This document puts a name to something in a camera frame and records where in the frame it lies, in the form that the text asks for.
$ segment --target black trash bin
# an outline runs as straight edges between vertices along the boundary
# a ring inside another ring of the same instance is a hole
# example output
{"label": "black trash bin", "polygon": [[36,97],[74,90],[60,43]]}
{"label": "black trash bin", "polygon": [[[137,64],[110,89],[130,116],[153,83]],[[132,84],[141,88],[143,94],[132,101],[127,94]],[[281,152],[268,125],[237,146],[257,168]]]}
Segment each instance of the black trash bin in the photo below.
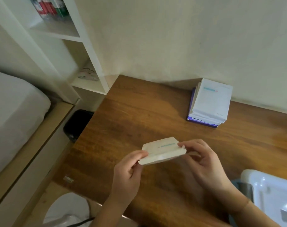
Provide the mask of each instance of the black trash bin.
{"label": "black trash bin", "polygon": [[76,140],[81,135],[86,125],[92,118],[93,114],[94,112],[82,109],[74,112],[74,114],[64,126],[64,133],[72,142],[76,142]]}

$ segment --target hand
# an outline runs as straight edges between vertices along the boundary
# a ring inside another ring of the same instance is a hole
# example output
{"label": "hand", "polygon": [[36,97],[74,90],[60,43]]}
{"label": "hand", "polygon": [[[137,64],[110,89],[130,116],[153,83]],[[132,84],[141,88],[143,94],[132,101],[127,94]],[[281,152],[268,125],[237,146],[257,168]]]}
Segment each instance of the hand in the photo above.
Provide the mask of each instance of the hand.
{"label": "hand", "polygon": [[206,190],[216,193],[229,189],[232,183],[226,176],[217,154],[203,140],[190,140],[178,143],[185,146],[187,154],[182,158],[190,167],[196,181]]}
{"label": "hand", "polygon": [[127,207],[135,198],[139,185],[143,166],[138,160],[148,156],[147,151],[137,150],[125,156],[114,167],[114,177],[109,198]]}

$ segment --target black cable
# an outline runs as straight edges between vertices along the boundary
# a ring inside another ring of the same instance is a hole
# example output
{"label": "black cable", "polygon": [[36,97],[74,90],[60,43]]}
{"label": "black cable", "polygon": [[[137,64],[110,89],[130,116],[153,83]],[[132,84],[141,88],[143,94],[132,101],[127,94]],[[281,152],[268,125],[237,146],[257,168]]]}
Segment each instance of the black cable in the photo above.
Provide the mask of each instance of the black cable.
{"label": "black cable", "polygon": [[82,222],[79,222],[79,223],[76,223],[76,224],[73,224],[73,225],[68,225],[67,227],[78,227],[78,226],[81,226],[82,224],[85,224],[88,221],[92,221],[94,219],[95,219],[95,217],[90,217],[90,218],[88,218],[88,219],[86,219],[86,220],[84,220]]}

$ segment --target white mattress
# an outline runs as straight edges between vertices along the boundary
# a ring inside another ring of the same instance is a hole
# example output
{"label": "white mattress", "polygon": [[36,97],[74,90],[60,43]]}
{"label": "white mattress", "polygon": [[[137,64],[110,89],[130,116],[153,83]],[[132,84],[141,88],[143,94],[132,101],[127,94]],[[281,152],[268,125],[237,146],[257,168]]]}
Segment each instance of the white mattress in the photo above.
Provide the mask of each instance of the white mattress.
{"label": "white mattress", "polygon": [[43,121],[50,100],[28,82],[0,73],[0,172]]}

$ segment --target wooden desk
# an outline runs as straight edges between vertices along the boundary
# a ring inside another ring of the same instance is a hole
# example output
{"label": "wooden desk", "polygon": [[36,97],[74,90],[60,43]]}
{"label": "wooden desk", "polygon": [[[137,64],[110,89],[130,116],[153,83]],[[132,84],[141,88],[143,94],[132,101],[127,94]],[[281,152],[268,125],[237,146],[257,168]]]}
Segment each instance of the wooden desk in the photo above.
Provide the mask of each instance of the wooden desk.
{"label": "wooden desk", "polygon": [[[287,179],[287,114],[231,102],[228,120],[214,129],[185,120],[190,98],[190,91],[119,76],[54,181],[103,203],[123,156],[171,136],[205,140],[230,179],[244,169]],[[147,226],[227,226],[222,212],[178,158],[145,167],[125,215]]]}

